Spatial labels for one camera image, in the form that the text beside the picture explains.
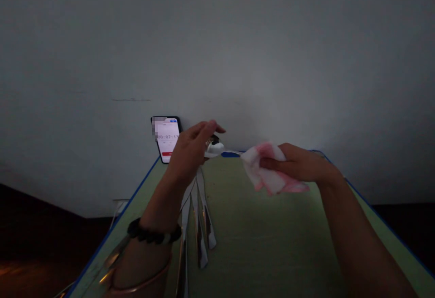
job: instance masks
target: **hand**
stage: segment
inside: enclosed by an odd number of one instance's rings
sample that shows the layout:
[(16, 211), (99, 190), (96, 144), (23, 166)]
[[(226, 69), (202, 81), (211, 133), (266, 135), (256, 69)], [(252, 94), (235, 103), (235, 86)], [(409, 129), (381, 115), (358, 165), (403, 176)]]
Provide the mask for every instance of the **hand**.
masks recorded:
[(206, 142), (214, 132), (225, 133), (215, 120), (202, 121), (188, 130), (181, 132), (171, 155), (165, 177), (172, 182), (188, 186), (196, 171), (207, 160), (204, 158)]
[(343, 178), (340, 171), (316, 153), (307, 151), (289, 143), (278, 146), (287, 161), (261, 159), (260, 167), (281, 171), (300, 181), (330, 183), (337, 177)]

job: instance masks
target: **wooden floor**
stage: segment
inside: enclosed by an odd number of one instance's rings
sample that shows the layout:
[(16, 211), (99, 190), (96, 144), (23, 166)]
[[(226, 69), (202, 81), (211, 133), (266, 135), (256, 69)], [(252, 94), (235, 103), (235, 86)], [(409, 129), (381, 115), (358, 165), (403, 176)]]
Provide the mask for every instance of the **wooden floor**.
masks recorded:
[[(51, 298), (77, 278), (111, 219), (83, 219), (8, 187), (0, 191), (0, 296)], [(435, 204), (375, 209), (435, 273)]]

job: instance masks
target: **phone screen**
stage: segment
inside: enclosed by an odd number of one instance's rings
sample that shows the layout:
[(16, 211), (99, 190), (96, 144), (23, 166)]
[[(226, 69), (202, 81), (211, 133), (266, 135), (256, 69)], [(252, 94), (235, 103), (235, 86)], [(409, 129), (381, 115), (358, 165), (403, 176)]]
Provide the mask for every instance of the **phone screen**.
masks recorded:
[(180, 135), (179, 119), (174, 117), (153, 117), (151, 120), (162, 162), (169, 163)]

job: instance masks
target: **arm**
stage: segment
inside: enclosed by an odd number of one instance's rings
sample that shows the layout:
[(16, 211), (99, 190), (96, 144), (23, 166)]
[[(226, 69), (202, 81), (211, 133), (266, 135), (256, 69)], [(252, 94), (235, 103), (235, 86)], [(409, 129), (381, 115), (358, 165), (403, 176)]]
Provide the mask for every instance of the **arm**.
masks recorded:
[[(182, 132), (171, 156), (169, 166), (157, 185), (139, 225), (157, 232), (172, 232), (177, 226), (181, 201), (186, 187), (197, 169), (204, 163), (206, 141), (214, 132), (224, 133), (214, 120), (201, 122)], [(130, 240), (116, 269), (113, 285), (116, 288), (134, 287), (154, 277), (168, 263), (172, 245), (148, 244), (136, 238)], [(162, 297), (166, 275), (145, 288), (125, 297)], [(118, 297), (107, 292), (106, 298)]]
[(285, 143), (287, 161), (262, 159), (260, 166), (316, 182), (343, 277), (355, 297), (417, 297), (373, 230), (339, 170), (315, 153)]

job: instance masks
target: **bangle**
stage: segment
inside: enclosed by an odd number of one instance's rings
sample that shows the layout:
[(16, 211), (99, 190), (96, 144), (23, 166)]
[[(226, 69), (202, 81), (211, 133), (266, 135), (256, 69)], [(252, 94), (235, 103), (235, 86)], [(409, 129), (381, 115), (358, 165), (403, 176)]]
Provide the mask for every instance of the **bangle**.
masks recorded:
[(138, 285), (136, 285), (134, 287), (124, 288), (124, 289), (115, 288), (115, 286), (113, 285), (113, 278), (115, 277), (115, 273), (116, 273), (116, 269), (115, 269), (110, 277), (109, 292), (111, 294), (121, 295), (121, 294), (133, 293), (133, 292), (136, 292), (138, 290), (141, 290), (141, 289), (147, 287), (148, 285), (150, 285), (151, 283), (156, 281), (158, 278), (160, 278), (162, 275), (164, 275), (168, 271), (169, 267), (171, 266), (171, 260), (172, 260), (172, 253), (169, 255), (169, 260), (168, 260), (168, 263), (166, 264), (166, 266), (163, 269), (161, 269), (156, 275), (154, 275), (150, 279), (147, 279), (147, 280), (139, 283)]
[(127, 233), (130, 238), (136, 238), (138, 241), (146, 240), (147, 243), (155, 242), (160, 245), (172, 244), (178, 240), (181, 236), (181, 227), (177, 224), (177, 228), (171, 233), (159, 233), (153, 232), (148, 229), (142, 229), (139, 227), (140, 218), (133, 220), (128, 226)]

